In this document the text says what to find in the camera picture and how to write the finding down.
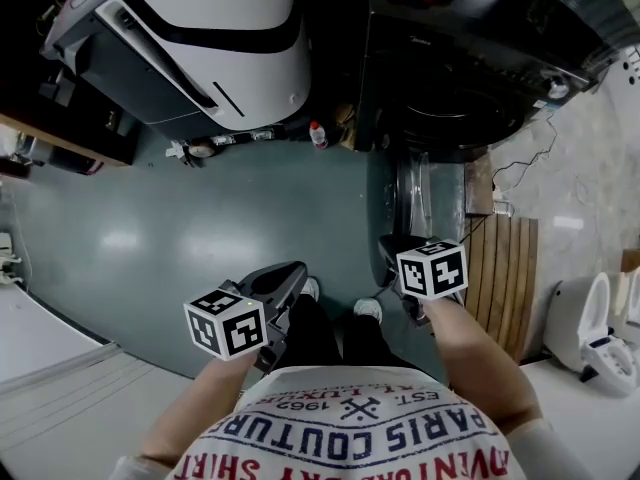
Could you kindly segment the dark grey washing machine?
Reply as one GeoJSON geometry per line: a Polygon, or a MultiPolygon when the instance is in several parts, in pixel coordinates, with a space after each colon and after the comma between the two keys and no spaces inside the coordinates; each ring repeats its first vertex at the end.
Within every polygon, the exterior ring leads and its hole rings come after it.
{"type": "Polygon", "coordinates": [[[557,0],[368,0],[355,147],[463,163],[591,89],[557,0]]]}

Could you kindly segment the person's white printed t-shirt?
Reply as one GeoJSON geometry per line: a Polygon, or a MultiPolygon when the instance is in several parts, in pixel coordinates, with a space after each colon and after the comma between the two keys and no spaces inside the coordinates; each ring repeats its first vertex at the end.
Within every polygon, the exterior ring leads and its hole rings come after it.
{"type": "Polygon", "coordinates": [[[284,368],[249,389],[174,467],[120,459],[110,480],[569,480],[551,428],[504,435],[403,368],[284,368]]]}

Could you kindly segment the person's black trousers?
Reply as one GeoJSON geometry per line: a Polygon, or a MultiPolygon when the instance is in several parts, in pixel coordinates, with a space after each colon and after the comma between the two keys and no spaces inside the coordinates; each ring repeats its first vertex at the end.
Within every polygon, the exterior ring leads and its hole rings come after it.
{"type": "Polygon", "coordinates": [[[381,324],[372,317],[352,317],[343,341],[336,341],[325,310],[311,297],[301,296],[289,312],[285,350],[275,369],[299,366],[399,366],[383,337],[381,324]]]}

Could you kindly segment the wooden slatted mat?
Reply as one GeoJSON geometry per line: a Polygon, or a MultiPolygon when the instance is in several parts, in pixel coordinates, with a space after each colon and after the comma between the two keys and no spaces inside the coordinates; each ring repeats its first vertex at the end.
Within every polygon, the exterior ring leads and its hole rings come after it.
{"type": "Polygon", "coordinates": [[[538,256],[536,219],[492,214],[465,220],[464,306],[516,362],[524,358],[538,256]]]}

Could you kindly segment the white power strip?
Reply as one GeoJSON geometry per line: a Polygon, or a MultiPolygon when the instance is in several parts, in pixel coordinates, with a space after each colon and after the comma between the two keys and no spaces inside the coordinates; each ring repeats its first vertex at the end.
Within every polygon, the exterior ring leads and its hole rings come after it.
{"type": "Polygon", "coordinates": [[[504,215],[511,218],[514,215],[514,206],[504,195],[502,190],[495,183],[492,184],[492,201],[493,201],[493,213],[497,215],[504,215]]]}

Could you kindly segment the person's right white shoe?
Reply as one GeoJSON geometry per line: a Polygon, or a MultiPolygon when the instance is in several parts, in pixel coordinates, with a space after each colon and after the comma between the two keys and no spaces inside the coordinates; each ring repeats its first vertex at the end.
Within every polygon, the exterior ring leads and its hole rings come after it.
{"type": "Polygon", "coordinates": [[[382,322],[382,306],[375,298],[359,299],[353,307],[353,314],[355,317],[372,317],[378,324],[382,322]]]}

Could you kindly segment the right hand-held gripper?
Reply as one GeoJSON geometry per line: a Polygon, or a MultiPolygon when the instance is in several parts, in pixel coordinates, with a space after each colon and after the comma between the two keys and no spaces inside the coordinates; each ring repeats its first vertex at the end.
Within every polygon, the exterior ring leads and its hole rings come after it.
{"type": "Polygon", "coordinates": [[[468,267],[463,244],[452,240],[431,241],[414,235],[379,238],[383,273],[380,287],[393,284],[397,274],[403,308],[417,326],[426,324],[422,303],[453,298],[468,288],[468,267]]]}

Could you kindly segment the white toilet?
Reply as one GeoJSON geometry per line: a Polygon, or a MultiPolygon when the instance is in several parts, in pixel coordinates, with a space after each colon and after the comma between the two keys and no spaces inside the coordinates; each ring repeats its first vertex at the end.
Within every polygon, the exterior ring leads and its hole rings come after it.
{"type": "Polygon", "coordinates": [[[550,298],[543,344],[582,381],[596,377],[629,396],[640,386],[640,368],[630,347],[609,329],[610,302],[604,272],[560,282],[550,298]]]}
{"type": "Polygon", "coordinates": [[[609,325],[619,330],[625,325],[640,326],[640,267],[609,275],[609,325]]]}

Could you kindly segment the person's left forearm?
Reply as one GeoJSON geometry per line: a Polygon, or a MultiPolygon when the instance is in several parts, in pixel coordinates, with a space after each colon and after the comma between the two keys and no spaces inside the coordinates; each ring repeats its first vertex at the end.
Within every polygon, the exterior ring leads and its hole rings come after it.
{"type": "Polygon", "coordinates": [[[175,467],[205,430],[233,412],[256,359],[253,351],[230,361],[211,360],[157,419],[143,440],[139,456],[175,467]]]}

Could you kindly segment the woven white grey laundry basket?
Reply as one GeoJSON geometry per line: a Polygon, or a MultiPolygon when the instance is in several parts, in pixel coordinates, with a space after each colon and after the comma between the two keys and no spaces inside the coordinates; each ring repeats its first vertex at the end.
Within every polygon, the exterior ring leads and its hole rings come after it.
{"type": "Polygon", "coordinates": [[[569,63],[596,71],[640,45],[640,0],[521,0],[529,22],[569,63]]]}

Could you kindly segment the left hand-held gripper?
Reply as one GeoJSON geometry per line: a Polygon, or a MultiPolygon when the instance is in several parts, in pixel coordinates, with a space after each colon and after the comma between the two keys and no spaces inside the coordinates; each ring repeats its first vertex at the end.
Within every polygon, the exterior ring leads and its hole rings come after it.
{"type": "Polygon", "coordinates": [[[208,354],[230,361],[255,351],[254,366],[273,370],[285,349],[287,312],[306,281],[306,264],[291,261],[225,281],[183,305],[191,341],[208,354]]]}

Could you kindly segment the person's right forearm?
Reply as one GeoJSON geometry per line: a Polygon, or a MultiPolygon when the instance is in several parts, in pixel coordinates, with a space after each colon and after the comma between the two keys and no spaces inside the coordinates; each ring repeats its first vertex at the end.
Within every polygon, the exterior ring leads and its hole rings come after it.
{"type": "Polygon", "coordinates": [[[533,386],[518,364],[458,303],[422,304],[453,390],[505,435],[543,417],[533,386]]]}

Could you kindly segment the white appliance with black trim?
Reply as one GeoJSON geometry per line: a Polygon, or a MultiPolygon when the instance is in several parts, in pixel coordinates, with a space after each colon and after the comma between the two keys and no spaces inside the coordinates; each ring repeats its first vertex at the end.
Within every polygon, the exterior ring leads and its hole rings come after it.
{"type": "Polygon", "coordinates": [[[41,52],[175,141],[281,124],[312,84],[300,0],[67,0],[41,52]]]}

